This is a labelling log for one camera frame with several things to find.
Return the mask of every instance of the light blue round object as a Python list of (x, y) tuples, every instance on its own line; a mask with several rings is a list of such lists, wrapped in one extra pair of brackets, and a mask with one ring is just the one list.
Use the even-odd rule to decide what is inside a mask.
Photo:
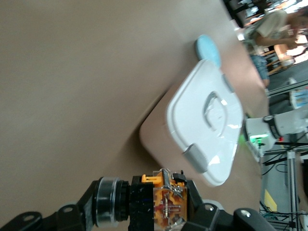
[(221, 67), (220, 54), (216, 44), (207, 35), (201, 35), (196, 41), (196, 53), (199, 60), (207, 59)]

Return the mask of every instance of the green light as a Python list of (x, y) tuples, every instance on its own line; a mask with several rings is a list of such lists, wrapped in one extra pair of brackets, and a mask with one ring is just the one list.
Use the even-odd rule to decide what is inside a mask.
[(259, 138), (265, 138), (265, 137), (268, 137), (268, 134), (251, 136), (250, 139), (259, 139)]

